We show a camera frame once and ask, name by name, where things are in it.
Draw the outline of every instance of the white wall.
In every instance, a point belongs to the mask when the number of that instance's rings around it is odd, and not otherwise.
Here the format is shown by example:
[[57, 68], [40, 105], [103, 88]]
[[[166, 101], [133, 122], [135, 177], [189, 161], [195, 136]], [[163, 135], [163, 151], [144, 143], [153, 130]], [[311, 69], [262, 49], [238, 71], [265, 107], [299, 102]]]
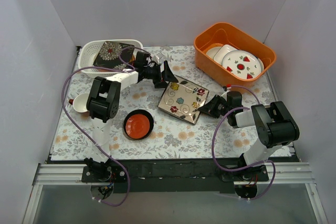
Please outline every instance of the white wall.
[[192, 45], [215, 22], [264, 41], [285, 0], [51, 0], [78, 46], [133, 38], [145, 45]]
[[0, 223], [21, 223], [76, 48], [50, 0], [0, 0]]
[[329, 223], [336, 223], [336, 0], [286, 0], [266, 44], [280, 98], [300, 128], [295, 147], [309, 161]]

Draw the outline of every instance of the dark floral plate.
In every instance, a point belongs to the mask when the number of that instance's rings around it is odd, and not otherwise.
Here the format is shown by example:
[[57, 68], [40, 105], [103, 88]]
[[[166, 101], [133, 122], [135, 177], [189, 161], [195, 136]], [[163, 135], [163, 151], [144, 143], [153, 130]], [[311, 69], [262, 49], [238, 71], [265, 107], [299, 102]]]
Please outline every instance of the dark floral plate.
[[200, 113], [197, 109], [204, 105], [209, 91], [182, 77], [176, 78], [179, 82], [169, 83], [158, 108], [183, 121], [196, 124]]

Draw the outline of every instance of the basket rim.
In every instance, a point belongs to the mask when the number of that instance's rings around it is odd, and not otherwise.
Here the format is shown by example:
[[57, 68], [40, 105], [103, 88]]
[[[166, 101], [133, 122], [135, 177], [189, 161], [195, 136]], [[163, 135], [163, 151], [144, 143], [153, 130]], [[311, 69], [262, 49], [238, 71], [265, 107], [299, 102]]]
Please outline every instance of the basket rim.
[[[90, 46], [93, 43], [105, 42], [105, 41], [119, 41], [119, 42], [134, 41], [134, 42], [137, 42], [140, 45], [140, 48], [143, 49], [142, 43], [140, 41], [136, 40], [136, 39], [103, 39], [103, 40], [90, 41], [90, 42], [86, 43], [80, 51], [79, 58], [78, 58], [78, 68], [82, 68], [82, 66], [80, 65], [80, 60], [82, 58], [82, 54], [83, 54], [85, 48], [87, 48], [88, 46]], [[97, 73], [97, 72], [92, 72], [92, 71], [88, 71], [88, 70], [82, 70], [81, 72], [86, 73], [86, 74], [103, 74], [103, 75], [105, 75], [105, 74], [115, 74], [116, 73], [116, 72], [99, 72], [99, 73]]]

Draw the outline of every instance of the orange plastic bin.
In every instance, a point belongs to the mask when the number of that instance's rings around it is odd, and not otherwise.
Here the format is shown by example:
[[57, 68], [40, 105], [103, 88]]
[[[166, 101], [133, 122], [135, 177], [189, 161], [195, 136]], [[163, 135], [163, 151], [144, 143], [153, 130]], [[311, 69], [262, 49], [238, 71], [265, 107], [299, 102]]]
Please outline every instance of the orange plastic bin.
[[[250, 52], [263, 62], [265, 69], [255, 78], [244, 80], [227, 71], [222, 65], [205, 54], [209, 49], [221, 47], [225, 44], [231, 45], [238, 50]], [[196, 66], [222, 86], [235, 84], [250, 87], [277, 59], [272, 49], [229, 23], [217, 23], [205, 30], [196, 37], [194, 47], [196, 50]]]

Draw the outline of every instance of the white dish rack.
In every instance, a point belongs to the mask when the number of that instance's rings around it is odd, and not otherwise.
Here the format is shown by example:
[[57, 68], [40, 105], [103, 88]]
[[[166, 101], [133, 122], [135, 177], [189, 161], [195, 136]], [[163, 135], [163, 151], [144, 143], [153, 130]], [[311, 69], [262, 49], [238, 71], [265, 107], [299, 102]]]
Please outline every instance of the white dish rack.
[[[95, 40], [87, 43], [85, 46], [83, 46], [78, 60], [78, 68], [84, 68], [84, 67], [91, 67], [93, 66], [93, 62], [99, 53], [99, 50], [101, 46], [104, 44], [105, 41], [116, 41], [121, 42], [125, 44], [131, 44], [135, 47], [143, 48], [143, 45], [140, 41], [135, 39], [107, 39], [107, 40]], [[134, 50], [134, 55], [137, 55], [137, 52], [139, 50]], [[115, 72], [101, 72], [98, 69], [85, 69], [82, 70], [83, 73], [86, 73], [89, 77], [95, 78], [95, 77], [108, 77], [115, 74]]]

